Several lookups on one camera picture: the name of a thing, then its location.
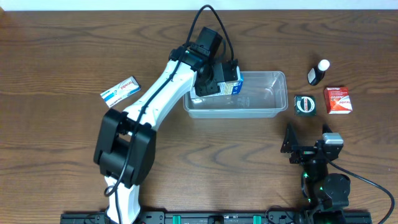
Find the soap box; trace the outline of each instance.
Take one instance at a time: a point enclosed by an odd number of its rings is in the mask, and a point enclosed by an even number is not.
[[[217,83],[220,87],[220,92],[208,96],[197,96],[195,88],[191,89],[191,99],[209,97],[209,96],[223,96],[223,95],[236,95],[241,92],[243,86],[243,74],[239,72],[239,77],[236,81]]]
[[[328,87],[323,93],[328,114],[348,114],[353,110],[347,87]]]
[[[130,77],[101,93],[101,97],[108,107],[112,107],[133,93],[138,92],[140,89],[138,82],[133,77]]]
[[[294,114],[299,116],[314,116],[317,114],[317,106],[313,96],[295,96]]]

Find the white bottle cap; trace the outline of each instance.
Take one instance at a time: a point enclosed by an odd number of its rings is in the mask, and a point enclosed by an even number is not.
[[[326,59],[323,59],[321,62],[318,64],[318,69],[321,71],[326,71],[330,66],[330,62]]]

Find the wooden tabletop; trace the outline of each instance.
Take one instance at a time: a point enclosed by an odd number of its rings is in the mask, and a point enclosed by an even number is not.
[[[5,12],[0,18],[0,222],[59,223],[63,212],[108,206],[93,153],[100,93],[134,75],[142,90],[185,42],[194,11]],[[299,208],[302,168],[280,153],[292,122],[303,144],[322,124],[345,140],[335,162],[398,195],[398,12],[220,11],[243,71],[285,73],[289,108],[268,119],[192,119],[180,100],[157,133],[155,163],[141,205],[185,210]],[[204,12],[193,40],[208,26]],[[310,86],[307,73],[331,62]],[[328,115],[326,86],[347,86],[353,112]],[[317,114],[294,116],[295,95],[313,95]],[[338,172],[329,167],[330,172]],[[351,177],[350,209],[377,223],[390,200]],[[395,211],[387,223],[398,223]]]

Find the white wall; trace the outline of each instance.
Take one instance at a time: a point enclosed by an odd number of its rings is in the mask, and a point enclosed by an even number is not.
[[[0,0],[5,11],[222,9],[398,9],[398,0]]]

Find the plastic container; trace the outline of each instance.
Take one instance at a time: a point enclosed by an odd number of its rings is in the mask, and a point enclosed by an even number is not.
[[[287,88],[282,72],[242,72],[243,86],[237,95],[191,99],[183,96],[191,118],[273,118],[287,109]]]

